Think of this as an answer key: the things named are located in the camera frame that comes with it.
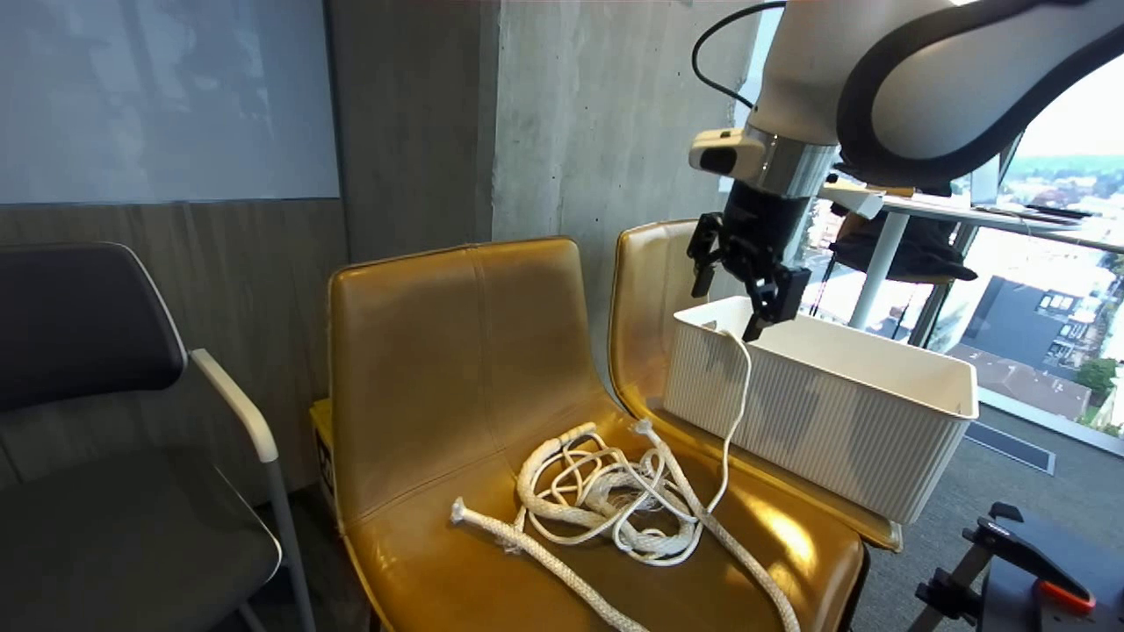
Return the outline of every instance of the white plastic bin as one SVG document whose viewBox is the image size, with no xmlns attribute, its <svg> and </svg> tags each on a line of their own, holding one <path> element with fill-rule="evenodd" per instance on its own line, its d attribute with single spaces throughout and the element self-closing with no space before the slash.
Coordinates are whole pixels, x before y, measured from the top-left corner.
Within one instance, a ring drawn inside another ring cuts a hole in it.
<svg viewBox="0 0 1124 632">
<path fill-rule="evenodd" d="M 726 435 L 752 317 L 745 293 L 675 313 L 663 407 Z M 976 416 L 976 368 L 821 319 L 768 326 L 747 342 L 752 385 L 736 447 L 877 517 L 914 522 Z"/>
</svg>

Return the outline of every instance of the chair armrest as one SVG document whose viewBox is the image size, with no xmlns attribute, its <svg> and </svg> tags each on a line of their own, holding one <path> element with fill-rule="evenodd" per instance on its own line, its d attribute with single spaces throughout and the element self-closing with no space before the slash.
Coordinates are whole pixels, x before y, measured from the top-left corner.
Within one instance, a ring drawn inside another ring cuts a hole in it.
<svg viewBox="0 0 1124 632">
<path fill-rule="evenodd" d="M 219 397 L 235 409 L 244 422 L 252 451 L 260 463 L 279 463 L 279 443 L 266 423 L 266 416 L 256 409 L 256 403 L 246 397 L 246 388 L 215 360 L 206 346 L 194 346 L 190 360 L 206 374 L 206 381 L 219 388 Z"/>
</svg>

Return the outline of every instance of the black cable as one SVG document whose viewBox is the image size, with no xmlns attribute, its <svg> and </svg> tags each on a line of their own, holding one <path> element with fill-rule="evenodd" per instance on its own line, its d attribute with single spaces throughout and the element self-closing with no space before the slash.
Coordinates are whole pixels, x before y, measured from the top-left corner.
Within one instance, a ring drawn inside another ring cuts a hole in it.
<svg viewBox="0 0 1124 632">
<path fill-rule="evenodd" d="M 692 69 L 697 69 L 697 78 L 698 78 L 706 88 L 712 88 L 712 92 L 743 100 L 745 110 L 759 110 L 759 104 L 747 100 L 745 96 L 738 96 L 738 92 L 730 92 L 726 83 L 718 83 L 712 78 L 706 78 L 706 73 L 698 69 L 698 50 L 706 45 L 711 33 L 718 33 L 718 32 L 726 29 L 730 19 L 743 19 L 743 17 L 752 17 L 752 15 L 761 15 L 761 10 L 777 10 L 777 5 L 784 5 L 784 3 L 757 3 L 757 5 L 745 5 L 745 10 L 736 10 L 736 15 L 720 17 L 720 19 L 712 19 L 712 23 L 697 38 L 697 45 L 692 45 Z"/>
</svg>

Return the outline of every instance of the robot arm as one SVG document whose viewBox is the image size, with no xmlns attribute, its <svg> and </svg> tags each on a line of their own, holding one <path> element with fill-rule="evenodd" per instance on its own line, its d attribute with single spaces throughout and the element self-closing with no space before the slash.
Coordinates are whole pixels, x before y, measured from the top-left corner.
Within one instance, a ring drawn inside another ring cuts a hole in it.
<svg viewBox="0 0 1124 632">
<path fill-rule="evenodd" d="M 933 186 L 1004 149 L 1066 88 L 1124 53 L 1120 0 L 789 0 L 745 131 L 697 136 L 692 166 L 736 175 L 692 239 L 745 282 L 761 326 L 797 313 L 788 249 L 828 168 Z"/>
</svg>

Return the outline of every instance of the chair seat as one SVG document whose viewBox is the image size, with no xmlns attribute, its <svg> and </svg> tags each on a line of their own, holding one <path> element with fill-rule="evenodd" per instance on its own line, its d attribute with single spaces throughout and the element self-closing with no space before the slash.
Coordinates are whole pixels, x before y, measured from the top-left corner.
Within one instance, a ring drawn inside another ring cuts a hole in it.
<svg viewBox="0 0 1124 632">
<path fill-rule="evenodd" d="M 198 448 L 126 451 L 0 495 L 0 628 L 206 628 L 279 566 L 271 531 Z"/>
<path fill-rule="evenodd" d="M 636 457 L 642 443 L 629 423 L 615 409 L 596 422 L 612 447 Z M 678 431 L 663 437 L 698 497 L 711 497 L 720 479 L 712 448 Z M 465 474 L 434 476 L 349 526 L 359 570 L 381 570 L 364 572 L 364 584 L 386 621 L 398 628 L 606 628 L 531 554 L 507 554 L 494 537 L 450 522 L 458 495 L 478 513 L 512 518 L 512 479 L 528 451 L 494 448 Z M 866 546 L 849 526 L 827 518 L 802 495 L 757 479 L 745 465 L 730 471 L 718 517 L 784 584 L 806 628 L 841 625 L 819 619 L 842 613 L 866 572 Z M 712 537 L 702 537 L 702 546 L 675 570 L 638 566 L 612 540 L 552 552 L 645 628 L 779 628 L 768 598 Z"/>
</svg>

